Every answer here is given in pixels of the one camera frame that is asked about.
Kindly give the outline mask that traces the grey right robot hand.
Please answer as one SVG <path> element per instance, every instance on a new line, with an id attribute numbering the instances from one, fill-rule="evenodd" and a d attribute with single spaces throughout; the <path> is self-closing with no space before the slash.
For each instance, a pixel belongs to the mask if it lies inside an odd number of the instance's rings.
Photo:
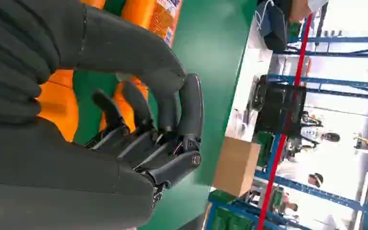
<path id="1" fill-rule="evenodd" d="M 40 116 L 41 85 L 59 69 L 138 77 L 158 122 L 125 81 L 130 131 L 103 91 L 107 125 L 87 144 Z M 201 163 L 204 100 L 159 36 L 79 0 L 0 0 L 0 230 L 126 230 L 152 217 L 162 193 Z"/>

